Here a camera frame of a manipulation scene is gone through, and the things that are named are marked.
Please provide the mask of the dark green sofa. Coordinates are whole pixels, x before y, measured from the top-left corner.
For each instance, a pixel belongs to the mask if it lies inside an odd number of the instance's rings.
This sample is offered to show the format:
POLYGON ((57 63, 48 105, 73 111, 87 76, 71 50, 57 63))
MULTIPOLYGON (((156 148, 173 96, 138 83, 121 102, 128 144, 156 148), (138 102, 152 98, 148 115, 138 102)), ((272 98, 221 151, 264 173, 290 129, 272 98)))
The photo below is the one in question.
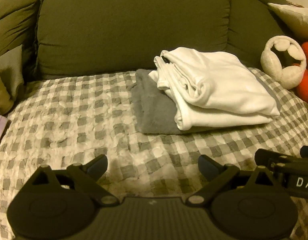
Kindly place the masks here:
POLYGON ((151 69, 178 47, 260 68, 271 37, 293 36, 269 3, 286 0, 0 0, 0 57, 22 47, 26 82, 151 69))

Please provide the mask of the folded grey garment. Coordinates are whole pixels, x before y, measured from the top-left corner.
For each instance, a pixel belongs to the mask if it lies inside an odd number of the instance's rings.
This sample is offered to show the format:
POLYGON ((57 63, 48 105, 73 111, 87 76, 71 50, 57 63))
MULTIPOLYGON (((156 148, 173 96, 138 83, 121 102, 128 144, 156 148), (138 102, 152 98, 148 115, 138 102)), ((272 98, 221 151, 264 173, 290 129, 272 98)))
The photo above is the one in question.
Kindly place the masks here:
POLYGON ((176 103, 157 88, 149 70, 136 71, 131 88, 137 130, 144 134, 187 134, 212 129, 258 125, 280 115, 280 103, 273 91, 245 69, 235 77, 212 75, 209 108, 176 103))

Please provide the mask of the cream square pillow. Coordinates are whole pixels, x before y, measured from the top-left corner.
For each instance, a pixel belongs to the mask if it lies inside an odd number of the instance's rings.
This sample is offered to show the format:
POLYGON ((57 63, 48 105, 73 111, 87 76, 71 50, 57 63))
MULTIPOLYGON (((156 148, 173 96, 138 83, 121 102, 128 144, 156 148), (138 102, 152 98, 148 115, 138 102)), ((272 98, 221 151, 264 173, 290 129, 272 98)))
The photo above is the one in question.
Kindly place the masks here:
POLYGON ((268 3, 268 6, 297 38, 308 40, 308 8, 275 3, 268 3))

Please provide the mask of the white fluffy earmuffs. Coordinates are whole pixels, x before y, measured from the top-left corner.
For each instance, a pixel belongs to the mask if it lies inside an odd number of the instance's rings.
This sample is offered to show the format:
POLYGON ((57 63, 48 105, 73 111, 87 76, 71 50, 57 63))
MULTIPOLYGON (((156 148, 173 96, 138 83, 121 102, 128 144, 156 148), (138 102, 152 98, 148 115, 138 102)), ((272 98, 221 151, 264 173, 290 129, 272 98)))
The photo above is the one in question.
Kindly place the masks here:
POLYGON ((288 36, 270 38, 261 54, 263 71, 285 89, 300 84, 307 66, 301 46, 288 36))

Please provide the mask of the white bear print t-shirt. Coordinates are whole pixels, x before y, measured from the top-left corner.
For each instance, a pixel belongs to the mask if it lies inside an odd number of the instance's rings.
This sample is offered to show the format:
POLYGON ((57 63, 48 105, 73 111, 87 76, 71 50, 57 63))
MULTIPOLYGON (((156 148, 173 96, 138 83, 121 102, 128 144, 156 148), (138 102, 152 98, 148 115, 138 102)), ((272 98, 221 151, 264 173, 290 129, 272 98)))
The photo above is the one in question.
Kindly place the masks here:
POLYGON ((175 103, 181 131, 265 124, 280 115, 269 89, 231 53, 179 47, 153 62, 149 76, 175 103))

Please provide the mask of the grey white checkered blanket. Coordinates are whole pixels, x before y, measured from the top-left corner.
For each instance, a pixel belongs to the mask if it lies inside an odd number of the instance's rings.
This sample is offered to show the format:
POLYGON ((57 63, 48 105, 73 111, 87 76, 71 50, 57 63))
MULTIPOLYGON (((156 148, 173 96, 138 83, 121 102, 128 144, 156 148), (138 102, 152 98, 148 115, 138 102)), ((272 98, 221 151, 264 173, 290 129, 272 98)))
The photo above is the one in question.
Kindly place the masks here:
POLYGON ((61 170, 105 154, 109 165, 100 185, 118 198, 187 197, 206 184, 197 167, 201 154, 243 170, 255 168, 259 148, 298 155, 308 145, 308 106, 260 70, 253 74, 276 94, 278 119, 187 135, 136 131, 130 93, 134 72, 29 83, 0 141, 0 239, 14 237, 7 207, 42 164, 61 170))

